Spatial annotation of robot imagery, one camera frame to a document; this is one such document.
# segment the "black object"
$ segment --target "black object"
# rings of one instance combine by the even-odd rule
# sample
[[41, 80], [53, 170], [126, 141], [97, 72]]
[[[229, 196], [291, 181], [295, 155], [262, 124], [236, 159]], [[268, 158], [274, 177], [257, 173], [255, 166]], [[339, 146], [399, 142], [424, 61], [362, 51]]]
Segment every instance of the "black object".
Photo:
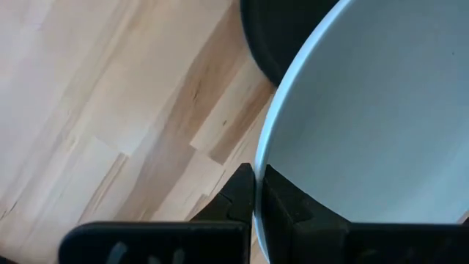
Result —
[[[85, 224], [60, 263], [248, 263], [254, 173], [242, 164], [190, 222]], [[270, 264], [469, 263], [469, 227], [352, 223], [267, 166], [262, 222]]]
[[278, 86], [302, 44], [338, 0], [241, 0], [251, 53]]

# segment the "bowl rim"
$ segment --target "bowl rim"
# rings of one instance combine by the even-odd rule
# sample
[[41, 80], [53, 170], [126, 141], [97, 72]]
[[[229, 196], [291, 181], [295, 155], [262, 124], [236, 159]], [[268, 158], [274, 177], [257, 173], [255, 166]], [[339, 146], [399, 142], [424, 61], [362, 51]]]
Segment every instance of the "bowl rim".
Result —
[[257, 145], [256, 156], [254, 159], [254, 174], [256, 175], [256, 193], [254, 203], [254, 226], [256, 227], [256, 234], [259, 241], [259, 247], [262, 250], [265, 258], [269, 262], [267, 247], [265, 244], [264, 227], [262, 224], [261, 216], [261, 193], [262, 181], [264, 178], [265, 167], [267, 166], [267, 158], [272, 141], [273, 132], [277, 129], [278, 117], [281, 116], [284, 110], [284, 103], [288, 100], [292, 88], [297, 83], [297, 77], [304, 71], [304, 66], [310, 60], [311, 55], [314, 53], [318, 44], [322, 41], [323, 37], [329, 28], [337, 21], [343, 12], [355, 0], [339, 0], [336, 5], [328, 12], [328, 14], [321, 20], [314, 31], [309, 35], [301, 49], [296, 54], [289, 66], [277, 92], [272, 99], [270, 108], [267, 112], [262, 132], [259, 137]]

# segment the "white bowl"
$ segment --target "white bowl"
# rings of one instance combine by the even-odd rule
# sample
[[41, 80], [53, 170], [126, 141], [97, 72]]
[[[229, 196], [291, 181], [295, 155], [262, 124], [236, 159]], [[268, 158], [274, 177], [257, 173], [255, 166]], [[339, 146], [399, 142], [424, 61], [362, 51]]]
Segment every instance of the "white bowl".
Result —
[[256, 154], [350, 221], [469, 209], [469, 1], [341, 0], [273, 99]]

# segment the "black rubber base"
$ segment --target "black rubber base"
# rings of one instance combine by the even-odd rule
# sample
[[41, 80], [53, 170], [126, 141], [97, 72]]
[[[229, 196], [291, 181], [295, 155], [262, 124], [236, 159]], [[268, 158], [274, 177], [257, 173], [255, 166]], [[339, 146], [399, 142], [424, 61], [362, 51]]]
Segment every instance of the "black rubber base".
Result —
[[278, 86], [302, 44], [338, 0], [241, 0], [251, 53]]

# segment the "wood grain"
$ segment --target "wood grain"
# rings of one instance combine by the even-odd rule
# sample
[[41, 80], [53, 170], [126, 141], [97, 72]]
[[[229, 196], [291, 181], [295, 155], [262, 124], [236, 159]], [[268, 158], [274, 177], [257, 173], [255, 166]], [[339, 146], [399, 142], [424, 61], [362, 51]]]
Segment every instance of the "wood grain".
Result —
[[236, 0], [6, 0], [0, 38], [8, 259], [54, 263], [89, 221], [187, 220], [253, 161], [274, 90]]

